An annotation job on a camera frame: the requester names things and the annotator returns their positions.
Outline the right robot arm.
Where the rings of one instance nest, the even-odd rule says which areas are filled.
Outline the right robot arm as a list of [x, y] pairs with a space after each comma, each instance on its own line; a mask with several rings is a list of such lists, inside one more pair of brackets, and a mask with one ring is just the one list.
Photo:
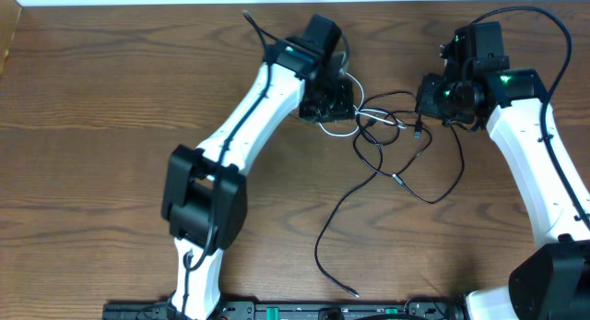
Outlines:
[[423, 78], [417, 110], [488, 132], [523, 198], [536, 247], [506, 285], [467, 294], [467, 318], [588, 318], [589, 193], [537, 71], [510, 67], [497, 22], [457, 29], [441, 57], [444, 71]]

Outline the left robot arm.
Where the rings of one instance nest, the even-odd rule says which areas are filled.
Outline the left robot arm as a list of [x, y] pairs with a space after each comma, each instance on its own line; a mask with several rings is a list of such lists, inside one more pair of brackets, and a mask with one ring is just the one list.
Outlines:
[[286, 39], [255, 31], [264, 57], [249, 91], [211, 136], [169, 159], [161, 216], [178, 255], [170, 319], [207, 319], [217, 308], [223, 253], [247, 215], [247, 175], [282, 121], [291, 112], [313, 124], [355, 116], [350, 52], [336, 51], [347, 39], [333, 20], [314, 15], [302, 35]]

